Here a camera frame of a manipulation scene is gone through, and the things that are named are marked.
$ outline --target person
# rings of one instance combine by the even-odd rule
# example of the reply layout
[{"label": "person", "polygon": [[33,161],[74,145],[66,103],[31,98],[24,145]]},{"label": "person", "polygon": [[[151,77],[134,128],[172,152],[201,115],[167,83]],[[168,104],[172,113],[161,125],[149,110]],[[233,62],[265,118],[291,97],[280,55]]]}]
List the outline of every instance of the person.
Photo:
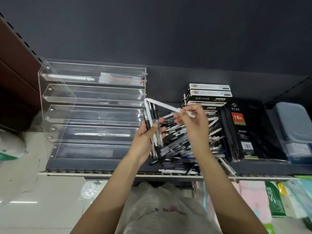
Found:
[{"label": "person", "polygon": [[[187,110],[195,111],[196,117],[189,117]],[[267,233],[211,153],[208,120],[201,105],[185,106],[174,117],[178,125],[186,125],[222,233]],[[147,131],[142,123],[127,155],[71,234],[221,233],[204,208],[194,199],[183,197],[173,185],[153,188],[143,182],[131,188],[138,169],[150,154],[150,137],[156,129],[154,124]]]}]

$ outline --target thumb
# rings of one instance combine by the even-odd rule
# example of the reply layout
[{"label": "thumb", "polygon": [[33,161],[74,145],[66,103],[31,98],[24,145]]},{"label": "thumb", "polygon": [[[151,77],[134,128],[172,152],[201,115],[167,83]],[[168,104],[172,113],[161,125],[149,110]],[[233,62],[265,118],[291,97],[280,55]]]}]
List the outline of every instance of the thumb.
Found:
[{"label": "thumb", "polygon": [[149,138],[151,138],[153,136],[153,134],[156,132],[158,128],[158,125],[156,123],[154,123],[152,125],[152,127],[145,133]]},{"label": "thumb", "polygon": [[186,126],[190,126],[193,122],[185,110],[180,111],[181,118]]}]

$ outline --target stack of boxes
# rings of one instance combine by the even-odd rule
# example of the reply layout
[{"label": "stack of boxes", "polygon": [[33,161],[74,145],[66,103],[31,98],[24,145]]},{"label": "stack of boxes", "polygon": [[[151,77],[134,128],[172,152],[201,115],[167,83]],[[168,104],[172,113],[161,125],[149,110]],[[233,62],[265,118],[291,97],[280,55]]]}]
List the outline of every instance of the stack of boxes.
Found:
[{"label": "stack of boxes", "polygon": [[215,114],[232,98],[229,85],[189,84],[183,95],[181,107],[201,104],[206,114]]}]

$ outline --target container lid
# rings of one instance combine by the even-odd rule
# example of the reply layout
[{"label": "container lid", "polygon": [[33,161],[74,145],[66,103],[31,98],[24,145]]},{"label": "container lid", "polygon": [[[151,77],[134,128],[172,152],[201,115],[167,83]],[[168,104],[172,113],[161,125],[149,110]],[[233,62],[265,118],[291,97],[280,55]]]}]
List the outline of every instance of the container lid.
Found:
[{"label": "container lid", "polygon": [[276,104],[285,136],[294,142],[312,142],[312,122],[306,109],[300,104],[280,102]]}]

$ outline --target hand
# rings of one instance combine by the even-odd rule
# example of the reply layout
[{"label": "hand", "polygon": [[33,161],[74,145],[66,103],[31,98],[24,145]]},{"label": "hand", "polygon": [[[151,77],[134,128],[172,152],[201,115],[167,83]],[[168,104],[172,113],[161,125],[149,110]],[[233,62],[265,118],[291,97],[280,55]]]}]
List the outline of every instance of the hand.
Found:
[{"label": "hand", "polygon": [[[191,118],[186,111],[196,111],[196,117]],[[191,143],[194,155],[210,151],[209,149],[209,122],[200,104],[183,107],[180,113],[175,113],[174,120],[178,125],[186,125],[186,132]]]},{"label": "hand", "polygon": [[[164,122],[165,118],[160,118],[159,122]],[[138,128],[135,136],[133,138],[130,149],[127,153],[128,157],[134,158],[138,165],[141,166],[146,159],[149,157],[149,154],[152,150],[151,137],[157,130],[157,124],[154,123],[153,126],[147,130],[145,121],[142,122],[141,126]],[[161,128],[162,138],[165,137],[166,127]]]}]

